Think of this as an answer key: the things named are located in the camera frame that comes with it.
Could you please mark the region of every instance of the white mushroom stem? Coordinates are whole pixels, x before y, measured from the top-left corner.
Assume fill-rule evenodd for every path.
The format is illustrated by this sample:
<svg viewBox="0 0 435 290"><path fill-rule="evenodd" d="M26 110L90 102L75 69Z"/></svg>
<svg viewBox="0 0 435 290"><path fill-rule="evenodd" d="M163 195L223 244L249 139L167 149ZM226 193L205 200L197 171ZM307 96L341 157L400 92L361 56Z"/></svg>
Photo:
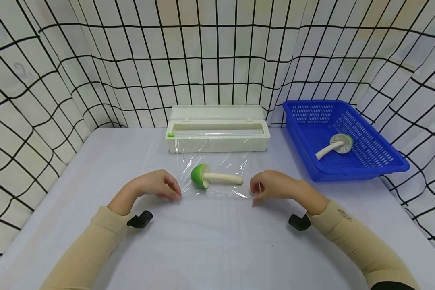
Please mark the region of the white mushroom stem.
<svg viewBox="0 0 435 290"><path fill-rule="evenodd" d="M220 180L235 184L243 184L244 179L238 175L219 174L219 173L203 173L204 180Z"/></svg>

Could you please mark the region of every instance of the right hand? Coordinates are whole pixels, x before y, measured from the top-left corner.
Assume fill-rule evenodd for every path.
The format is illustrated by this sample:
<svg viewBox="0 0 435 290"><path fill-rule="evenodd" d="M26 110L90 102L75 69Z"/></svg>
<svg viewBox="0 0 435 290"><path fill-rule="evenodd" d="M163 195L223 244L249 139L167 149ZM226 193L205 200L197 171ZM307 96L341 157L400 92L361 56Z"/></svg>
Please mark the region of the right hand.
<svg viewBox="0 0 435 290"><path fill-rule="evenodd" d="M303 180L296 180L282 172L266 170L250 180L251 192L255 194L253 204L264 199L296 199L297 193L313 190Z"/></svg>

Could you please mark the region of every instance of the left hand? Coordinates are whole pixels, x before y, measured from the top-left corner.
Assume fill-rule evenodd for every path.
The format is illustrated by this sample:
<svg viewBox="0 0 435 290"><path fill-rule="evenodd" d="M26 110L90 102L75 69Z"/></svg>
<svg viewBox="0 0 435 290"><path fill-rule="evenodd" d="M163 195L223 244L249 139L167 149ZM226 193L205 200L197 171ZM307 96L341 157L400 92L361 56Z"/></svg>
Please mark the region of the left hand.
<svg viewBox="0 0 435 290"><path fill-rule="evenodd" d="M182 196L177 180L164 169L136 177L126 183L108 204L108 208L120 216L126 216L135 200L142 195L166 196L170 201Z"/></svg>
<svg viewBox="0 0 435 290"><path fill-rule="evenodd" d="M164 169L136 177L129 181L122 190L128 190L137 197L142 195L166 196L171 201L182 196L177 180Z"/></svg>

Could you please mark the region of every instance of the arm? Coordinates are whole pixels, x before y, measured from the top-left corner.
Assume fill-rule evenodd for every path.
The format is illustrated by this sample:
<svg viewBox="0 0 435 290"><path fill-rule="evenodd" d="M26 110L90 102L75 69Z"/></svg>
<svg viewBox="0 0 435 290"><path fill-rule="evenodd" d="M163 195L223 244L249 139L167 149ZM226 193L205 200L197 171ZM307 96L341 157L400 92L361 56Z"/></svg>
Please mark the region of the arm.
<svg viewBox="0 0 435 290"><path fill-rule="evenodd" d="M126 184L107 207L99 208L89 226L63 254L41 290L88 290L93 287L111 252L122 242L135 200L144 194L182 195L177 181L164 170L139 176Z"/></svg>
<svg viewBox="0 0 435 290"><path fill-rule="evenodd" d="M360 268L369 288L391 281L419 289L403 260L389 245L308 183L280 172L265 171L255 175L250 187L257 194L254 204L267 198L291 198L300 203L307 210L312 225Z"/></svg>

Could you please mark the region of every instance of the blue plastic basket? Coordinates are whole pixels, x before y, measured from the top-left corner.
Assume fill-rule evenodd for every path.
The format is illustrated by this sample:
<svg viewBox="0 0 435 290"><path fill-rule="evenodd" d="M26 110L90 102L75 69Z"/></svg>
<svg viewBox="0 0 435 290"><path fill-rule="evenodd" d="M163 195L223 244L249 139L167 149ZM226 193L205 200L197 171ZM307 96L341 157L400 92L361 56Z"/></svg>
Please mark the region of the blue plastic basket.
<svg viewBox="0 0 435 290"><path fill-rule="evenodd" d="M366 180L409 169L407 160L344 101L286 101L284 110L287 130L313 181ZM337 133L353 138L351 151L331 151L318 160L316 152Z"/></svg>

